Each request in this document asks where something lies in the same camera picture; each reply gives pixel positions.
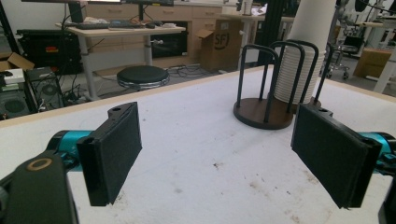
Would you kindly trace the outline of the black round stool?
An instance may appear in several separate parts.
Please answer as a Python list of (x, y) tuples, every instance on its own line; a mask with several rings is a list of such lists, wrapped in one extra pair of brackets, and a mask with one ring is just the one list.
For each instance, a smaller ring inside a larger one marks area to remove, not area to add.
[(117, 73), (117, 81), (122, 87), (137, 91), (164, 86), (169, 79), (166, 70), (152, 65), (127, 67)]

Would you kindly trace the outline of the stack of white paper cups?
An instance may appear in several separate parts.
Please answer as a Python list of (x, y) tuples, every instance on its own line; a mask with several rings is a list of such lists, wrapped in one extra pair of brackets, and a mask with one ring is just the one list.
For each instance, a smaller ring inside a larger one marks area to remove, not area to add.
[[(304, 103), (310, 102), (322, 66), (336, 0), (301, 0), (288, 35), (288, 40), (300, 40), (314, 44), (318, 48), (318, 60), (308, 84)], [(275, 98), (287, 103), (290, 100), (301, 53), (295, 47), (285, 47), (281, 61)]]

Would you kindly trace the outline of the black equipment case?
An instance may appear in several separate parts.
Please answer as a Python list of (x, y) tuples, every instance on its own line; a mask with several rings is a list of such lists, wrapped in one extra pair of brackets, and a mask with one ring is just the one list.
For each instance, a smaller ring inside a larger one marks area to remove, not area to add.
[(22, 55), (35, 67), (49, 67), (57, 76), (81, 73), (78, 36), (64, 30), (17, 31)]

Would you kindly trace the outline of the plain cardboard box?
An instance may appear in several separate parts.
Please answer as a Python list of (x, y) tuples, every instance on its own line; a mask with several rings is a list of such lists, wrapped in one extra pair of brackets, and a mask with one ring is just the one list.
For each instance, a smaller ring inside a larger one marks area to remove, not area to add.
[(380, 77), (390, 55), (390, 50), (364, 48), (353, 75), (355, 77)]

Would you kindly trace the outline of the black wire cup holder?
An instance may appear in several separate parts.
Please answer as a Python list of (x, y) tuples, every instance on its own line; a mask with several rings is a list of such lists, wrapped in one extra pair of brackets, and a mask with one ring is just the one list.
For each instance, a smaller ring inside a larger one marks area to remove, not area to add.
[[(276, 83), (285, 47), (295, 47), (301, 53), (290, 100), (287, 103), (275, 98)], [(244, 98), (242, 96), (242, 81), (244, 80), (247, 52), (250, 49), (255, 49), (264, 55), (264, 66), (259, 95), (253, 98)], [(240, 58), (240, 83), (238, 84), (236, 103), (233, 106), (234, 116), (248, 126), (264, 130), (278, 130), (290, 126), (298, 105), (304, 104), (305, 93), (317, 60), (318, 48), (305, 41), (276, 41), (269, 47), (255, 44), (245, 45)], [(308, 104), (317, 104), (319, 95), (320, 92), (314, 89)]]

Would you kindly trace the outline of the black keyboard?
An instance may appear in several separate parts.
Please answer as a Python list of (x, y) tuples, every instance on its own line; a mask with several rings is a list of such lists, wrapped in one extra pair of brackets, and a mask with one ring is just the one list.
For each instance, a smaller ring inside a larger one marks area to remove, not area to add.
[(75, 27), (80, 30), (108, 29), (108, 26), (109, 23), (92, 23), (92, 22), (81, 22), (75, 25)]

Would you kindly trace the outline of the white table mat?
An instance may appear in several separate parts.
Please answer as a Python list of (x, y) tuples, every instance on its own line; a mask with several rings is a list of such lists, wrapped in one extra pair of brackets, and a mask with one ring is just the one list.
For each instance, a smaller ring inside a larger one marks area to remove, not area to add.
[(373, 175), (362, 206), (341, 209), (292, 151), (291, 128), (234, 117), (261, 78), (252, 69), (0, 121), (0, 179), (55, 133), (93, 130), (135, 102), (143, 147), (115, 203), (91, 206), (82, 173), (68, 176), (80, 224), (378, 224), (389, 177)]

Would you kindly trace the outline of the printed cardboard box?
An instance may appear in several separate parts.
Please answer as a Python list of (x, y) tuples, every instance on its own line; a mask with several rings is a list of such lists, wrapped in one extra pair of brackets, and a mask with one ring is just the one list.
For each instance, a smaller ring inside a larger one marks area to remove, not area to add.
[(236, 69), (242, 29), (241, 21), (216, 20), (213, 30), (199, 30), (195, 35), (201, 40), (200, 65), (207, 71)]

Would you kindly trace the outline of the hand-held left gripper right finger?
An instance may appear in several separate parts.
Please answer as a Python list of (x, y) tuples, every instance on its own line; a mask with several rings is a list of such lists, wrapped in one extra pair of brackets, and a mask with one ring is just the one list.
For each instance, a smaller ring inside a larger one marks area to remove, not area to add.
[(382, 145), (312, 105), (297, 110), (292, 150), (340, 208), (360, 207)]

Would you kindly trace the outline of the open cardboard box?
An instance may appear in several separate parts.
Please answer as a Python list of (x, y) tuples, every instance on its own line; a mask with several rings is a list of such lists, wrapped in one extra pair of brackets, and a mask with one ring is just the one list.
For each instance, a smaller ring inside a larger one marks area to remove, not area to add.
[(0, 71), (21, 68), (22, 70), (33, 69), (35, 64), (28, 61), (18, 53), (0, 54)]

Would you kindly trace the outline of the small white box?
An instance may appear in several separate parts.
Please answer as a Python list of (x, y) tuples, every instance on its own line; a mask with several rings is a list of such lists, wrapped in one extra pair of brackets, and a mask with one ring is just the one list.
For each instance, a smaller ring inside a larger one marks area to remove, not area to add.
[(21, 68), (8, 69), (6, 71), (5, 82), (7, 84), (23, 83), (24, 81), (24, 73)]

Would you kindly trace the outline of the black computer tower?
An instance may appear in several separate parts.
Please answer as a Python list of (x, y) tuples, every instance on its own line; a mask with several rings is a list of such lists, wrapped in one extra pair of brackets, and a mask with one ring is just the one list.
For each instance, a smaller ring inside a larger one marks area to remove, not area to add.
[(49, 67), (39, 67), (26, 71), (33, 90), (39, 112), (64, 107), (64, 98), (58, 78)]
[(30, 113), (31, 110), (24, 91), (0, 92), (0, 114), (5, 115), (7, 119), (26, 116)]

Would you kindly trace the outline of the light wooden desk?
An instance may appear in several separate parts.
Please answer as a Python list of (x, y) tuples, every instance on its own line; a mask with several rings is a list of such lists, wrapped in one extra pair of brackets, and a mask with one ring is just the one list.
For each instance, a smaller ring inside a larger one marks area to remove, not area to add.
[[(78, 37), (83, 71), (88, 86), (88, 91), (85, 93), (85, 97), (90, 101), (96, 101), (99, 100), (100, 97), (97, 95), (97, 90), (93, 82), (94, 71), (141, 63), (152, 65), (150, 37), (152, 35), (161, 34), (178, 34), (183, 32), (184, 28), (176, 26), (172, 28), (156, 27), (154, 29), (145, 28), (134, 30), (81, 30), (76, 27), (68, 27), (67, 31)], [(142, 36), (142, 46), (134, 49), (104, 52), (89, 52), (87, 47), (88, 38), (103, 39), (131, 36)]]

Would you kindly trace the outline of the black metal frame post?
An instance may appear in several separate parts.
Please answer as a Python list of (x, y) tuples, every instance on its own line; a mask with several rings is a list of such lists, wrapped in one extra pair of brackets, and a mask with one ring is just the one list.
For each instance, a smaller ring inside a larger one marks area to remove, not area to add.
[(255, 43), (269, 47), (277, 41), (281, 18), (283, 16), (293, 17), (297, 12), (300, 0), (254, 0), (254, 3), (266, 7), (264, 21), (258, 22)]

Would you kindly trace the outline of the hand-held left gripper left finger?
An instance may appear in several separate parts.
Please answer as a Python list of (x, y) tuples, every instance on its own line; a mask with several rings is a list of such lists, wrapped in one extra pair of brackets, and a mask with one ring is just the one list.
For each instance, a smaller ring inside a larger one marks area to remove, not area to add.
[(137, 102), (115, 106), (107, 120), (77, 141), (91, 206), (114, 203), (142, 149)]

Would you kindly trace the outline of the office chair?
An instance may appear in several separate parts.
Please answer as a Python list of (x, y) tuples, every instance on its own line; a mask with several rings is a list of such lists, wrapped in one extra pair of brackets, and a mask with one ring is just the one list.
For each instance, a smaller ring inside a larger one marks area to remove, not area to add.
[(343, 71), (343, 80), (349, 78), (349, 67), (342, 64), (344, 55), (357, 54), (363, 43), (362, 37), (348, 35), (342, 43), (331, 45), (332, 52), (328, 52), (325, 58), (324, 75), (331, 78), (332, 73), (336, 70)]

